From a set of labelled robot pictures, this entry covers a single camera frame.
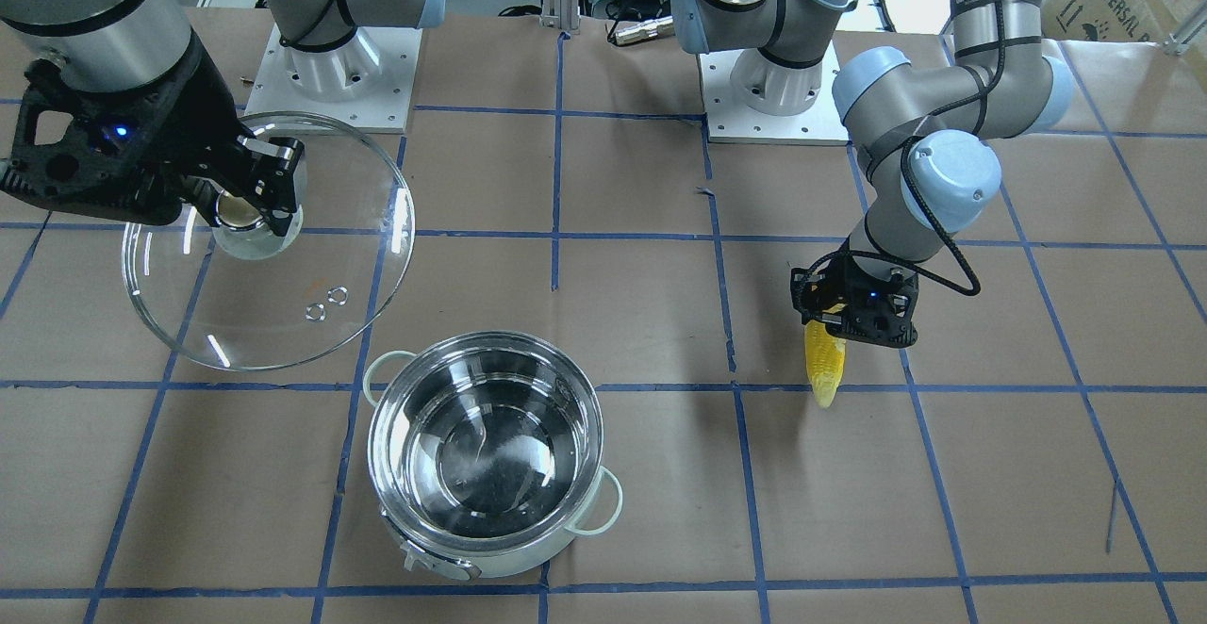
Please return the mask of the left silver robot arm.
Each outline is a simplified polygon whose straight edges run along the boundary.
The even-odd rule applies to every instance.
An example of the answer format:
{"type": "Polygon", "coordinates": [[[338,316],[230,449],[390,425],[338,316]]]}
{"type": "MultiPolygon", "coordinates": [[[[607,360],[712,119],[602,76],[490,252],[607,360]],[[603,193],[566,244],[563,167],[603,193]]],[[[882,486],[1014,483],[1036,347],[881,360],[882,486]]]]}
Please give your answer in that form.
{"type": "MultiPolygon", "coordinates": [[[[823,54],[856,0],[670,0],[678,43],[702,56],[737,49],[731,84],[746,106],[807,109],[823,54]]],[[[974,297],[980,285],[954,235],[1001,189],[990,146],[1056,124],[1073,78],[1042,49],[1042,0],[950,0],[954,64],[919,69],[896,47],[864,49],[834,75],[832,95],[875,199],[842,245],[791,272],[801,323],[884,348],[917,342],[919,279],[947,249],[974,297]]]]}

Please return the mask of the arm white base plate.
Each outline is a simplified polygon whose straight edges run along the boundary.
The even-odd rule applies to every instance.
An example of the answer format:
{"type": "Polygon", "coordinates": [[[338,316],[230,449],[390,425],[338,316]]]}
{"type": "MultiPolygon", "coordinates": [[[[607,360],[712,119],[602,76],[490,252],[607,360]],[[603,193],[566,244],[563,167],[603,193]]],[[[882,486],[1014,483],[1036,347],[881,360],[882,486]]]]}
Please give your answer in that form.
{"type": "Polygon", "coordinates": [[[849,142],[832,93],[839,71],[832,45],[800,70],[772,64],[759,49],[721,49],[698,62],[711,142],[849,142]]]}
{"type": "Polygon", "coordinates": [[[343,47],[309,53],[280,43],[273,27],[245,113],[320,113],[372,134],[408,130],[419,28],[361,27],[343,47]]]}

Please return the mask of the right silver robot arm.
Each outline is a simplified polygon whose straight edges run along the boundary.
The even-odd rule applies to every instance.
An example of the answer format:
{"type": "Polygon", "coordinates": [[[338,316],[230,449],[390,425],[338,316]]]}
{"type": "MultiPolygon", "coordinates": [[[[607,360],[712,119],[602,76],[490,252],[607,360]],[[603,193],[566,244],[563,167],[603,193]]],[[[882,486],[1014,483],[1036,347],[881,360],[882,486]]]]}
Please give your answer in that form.
{"type": "MultiPolygon", "coordinates": [[[[385,71],[371,28],[427,28],[445,0],[266,0],[284,75],[314,101],[385,71]]],[[[2,191],[47,211],[173,224],[185,206],[228,232],[288,240],[305,145],[256,135],[177,0],[2,0],[33,52],[2,191]]]]}

